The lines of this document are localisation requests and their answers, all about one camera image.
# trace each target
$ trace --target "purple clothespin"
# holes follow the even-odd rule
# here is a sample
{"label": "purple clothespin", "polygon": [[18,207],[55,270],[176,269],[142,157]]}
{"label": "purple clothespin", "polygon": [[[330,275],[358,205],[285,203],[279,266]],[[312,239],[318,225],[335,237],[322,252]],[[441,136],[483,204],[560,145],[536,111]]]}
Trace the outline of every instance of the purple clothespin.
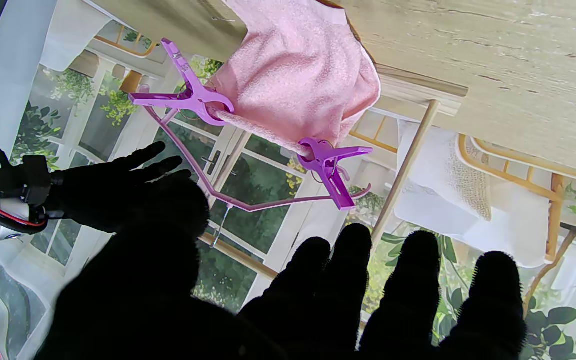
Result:
{"label": "purple clothespin", "polygon": [[339,210],[354,208],[353,198],[348,193],[346,185],[339,174],[338,162],[342,159],[370,154],[373,152],[373,148],[366,146],[333,148],[328,141],[317,140],[312,137],[302,139],[299,144],[310,147],[313,153],[312,159],[298,155],[301,166],[319,175],[336,207]]}
{"label": "purple clothespin", "polygon": [[[181,93],[131,93],[128,95],[130,100],[135,105],[143,107],[160,107],[171,108],[176,111],[170,111],[174,116],[179,110],[192,110],[201,118],[201,120],[214,126],[224,126],[226,123],[223,120],[214,118],[208,114],[206,110],[206,103],[221,103],[226,105],[228,111],[233,113],[235,107],[228,98],[220,93],[212,91],[212,89],[205,87],[195,75],[193,69],[181,55],[181,52],[173,41],[163,38],[161,45],[164,47],[174,66],[179,71],[185,80],[185,91]],[[167,124],[172,116],[164,118],[164,124]]]}

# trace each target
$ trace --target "purple clothes hanger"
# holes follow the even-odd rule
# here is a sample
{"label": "purple clothes hanger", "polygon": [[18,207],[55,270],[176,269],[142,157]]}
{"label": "purple clothes hanger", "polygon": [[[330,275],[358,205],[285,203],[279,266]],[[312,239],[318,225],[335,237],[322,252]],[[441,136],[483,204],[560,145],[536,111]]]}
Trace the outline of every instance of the purple clothes hanger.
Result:
{"label": "purple clothes hanger", "polygon": [[[138,93],[131,93],[128,97],[135,105],[142,105],[148,114],[155,119],[161,129],[170,137],[170,139],[172,139],[174,145],[176,145],[183,153],[183,156],[190,163],[190,166],[192,166],[195,173],[197,173],[201,182],[205,185],[206,189],[208,189],[210,196],[226,203],[228,210],[235,207],[242,209],[245,212],[253,213],[261,210],[283,207],[285,205],[308,203],[320,200],[333,200],[340,210],[348,210],[355,206],[353,199],[358,199],[365,196],[365,194],[368,194],[371,189],[370,184],[368,184],[366,189],[359,191],[358,193],[348,193],[339,175],[341,173],[347,179],[348,174],[338,166],[338,161],[349,157],[372,153],[372,148],[365,146],[333,148],[327,141],[317,141],[317,139],[310,137],[300,141],[300,144],[309,146],[313,155],[311,159],[300,156],[299,161],[305,169],[318,173],[322,182],[326,186],[326,189],[329,191],[330,196],[309,196],[249,205],[237,200],[236,198],[232,198],[216,191],[206,177],[206,174],[204,174],[202,167],[199,166],[197,160],[195,160],[183,142],[169,128],[168,123],[179,110],[192,110],[197,114],[197,116],[199,116],[199,118],[201,118],[201,120],[206,121],[206,123],[215,126],[224,126],[226,124],[224,121],[215,119],[208,114],[206,103],[221,103],[224,104],[230,112],[234,112],[233,103],[231,103],[226,96],[214,92],[212,89],[206,88],[201,84],[201,82],[199,82],[199,78],[197,78],[194,71],[190,69],[188,62],[184,59],[179,52],[179,49],[172,41],[164,38],[161,43],[172,59],[177,70],[179,70],[179,73],[181,73],[185,80],[185,91],[179,94],[149,93],[150,88],[147,85],[144,85],[139,88]],[[157,115],[153,107],[165,107],[171,109],[171,111],[164,118],[161,118]]]}

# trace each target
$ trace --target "black glove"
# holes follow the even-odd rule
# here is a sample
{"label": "black glove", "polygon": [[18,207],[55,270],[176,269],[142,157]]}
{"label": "black glove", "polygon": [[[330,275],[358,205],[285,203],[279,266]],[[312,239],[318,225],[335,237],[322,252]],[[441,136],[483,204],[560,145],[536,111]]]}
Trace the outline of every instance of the black glove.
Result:
{"label": "black glove", "polygon": [[[304,352],[353,352],[368,285],[370,248],[370,231],[359,224],[341,232],[330,261],[328,242],[308,239],[263,295],[237,316],[259,328],[291,358]],[[406,239],[379,309],[363,332],[358,355],[370,359],[519,357],[526,324],[515,262],[498,251],[479,258],[470,298],[460,309],[457,325],[434,347],[440,266],[432,233],[418,231]]]}
{"label": "black glove", "polygon": [[180,156],[135,170],[165,147],[158,141],[112,162],[55,171],[46,209],[61,210],[62,219],[106,233],[130,223],[164,221],[201,235],[208,224],[208,201],[190,180],[192,173],[181,170],[157,180],[181,165]]}

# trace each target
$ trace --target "pink towel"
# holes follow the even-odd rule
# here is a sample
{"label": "pink towel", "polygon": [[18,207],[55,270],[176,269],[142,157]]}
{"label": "pink towel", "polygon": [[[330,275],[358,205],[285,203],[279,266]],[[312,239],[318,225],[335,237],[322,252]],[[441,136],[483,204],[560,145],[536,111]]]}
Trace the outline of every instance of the pink towel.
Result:
{"label": "pink towel", "polygon": [[306,137],[334,146],[379,100],[381,84],[343,9],[315,0],[224,0],[246,23],[241,47],[211,79],[236,114],[211,114],[308,155]]}

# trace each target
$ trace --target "wooden dowel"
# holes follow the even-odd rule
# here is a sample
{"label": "wooden dowel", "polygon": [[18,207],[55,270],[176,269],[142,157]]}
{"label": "wooden dowel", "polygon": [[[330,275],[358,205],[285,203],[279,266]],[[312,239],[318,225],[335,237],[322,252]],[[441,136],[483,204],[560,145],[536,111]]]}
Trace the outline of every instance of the wooden dowel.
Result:
{"label": "wooden dowel", "polygon": [[379,129],[377,129],[377,133],[374,135],[373,140],[377,140],[377,138],[379,138],[379,134],[382,132],[382,128],[384,127],[384,123],[386,123],[386,119],[388,119],[388,116],[384,116],[381,119],[381,123],[379,124]]}
{"label": "wooden dowel", "polygon": [[558,173],[552,174],[550,189],[560,197],[560,200],[551,200],[548,210],[548,239],[546,240],[546,262],[552,264],[557,252],[557,239],[560,235],[562,223],[562,209],[564,197],[564,177]]}
{"label": "wooden dowel", "polygon": [[125,29],[126,27],[124,25],[121,25],[121,30],[119,30],[119,35],[117,35],[117,41],[115,41],[116,44],[119,45],[119,41],[122,39],[122,34]]}
{"label": "wooden dowel", "polygon": [[439,103],[438,100],[430,100],[430,105],[428,105],[428,109],[425,110],[423,119],[419,124],[419,130],[417,130],[416,134],[414,135],[410,149],[408,150],[406,158],[401,165],[401,169],[399,169],[399,172],[397,173],[397,177],[395,178],[395,182],[392,185],[392,189],[390,189],[388,198],[386,198],[386,203],[384,203],[383,209],[379,214],[377,224],[375,224],[372,230],[373,251],[375,251],[377,248],[377,243],[382,239],[382,235],[384,235],[384,230],[386,230],[386,223],[388,223],[388,219],[391,217],[391,213],[397,204],[399,194],[402,192],[404,184],[406,183],[406,179],[409,177],[410,169],[412,168],[415,159],[419,155],[419,151],[421,150],[421,146],[426,139],[428,130],[430,130],[430,127],[435,120],[435,115],[437,114],[439,105],[441,105],[441,103]]}
{"label": "wooden dowel", "polygon": [[532,183],[534,174],[535,174],[535,168],[532,166],[528,166],[528,176],[526,176],[526,180]]}
{"label": "wooden dowel", "polygon": [[[211,246],[213,242],[215,242],[215,237],[207,232],[204,232],[203,235],[199,237],[199,240],[208,244],[208,246]],[[220,251],[220,253],[228,256],[230,259],[233,259],[239,264],[244,265],[248,269],[258,273],[261,276],[264,276],[265,278],[268,278],[269,280],[273,280],[278,275],[277,271],[274,271],[268,266],[250,257],[250,255],[247,253],[238,250],[231,244],[228,244],[224,241],[217,241],[217,244],[215,244],[214,248],[215,250]]]}
{"label": "wooden dowel", "polygon": [[547,264],[546,266],[544,266],[539,271],[537,276],[535,276],[534,280],[532,281],[532,284],[530,285],[530,289],[528,289],[528,292],[526,292],[526,296],[523,299],[524,319],[528,315],[528,305],[530,304],[530,299],[535,294],[535,291],[537,291],[537,286],[539,286],[539,283],[541,283],[542,279],[544,278],[544,276],[546,276],[546,274],[548,274],[549,271],[557,267],[557,265],[560,263],[560,260],[562,260],[564,254],[566,253],[566,250],[568,250],[570,244],[572,244],[572,241],[575,238],[576,238],[576,230],[574,229],[570,230],[568,235],[566,235],[566,238],[562,242],[561,248],[559,248],[559,251],[557,251],[557,255],[554,257],[552,264]]}

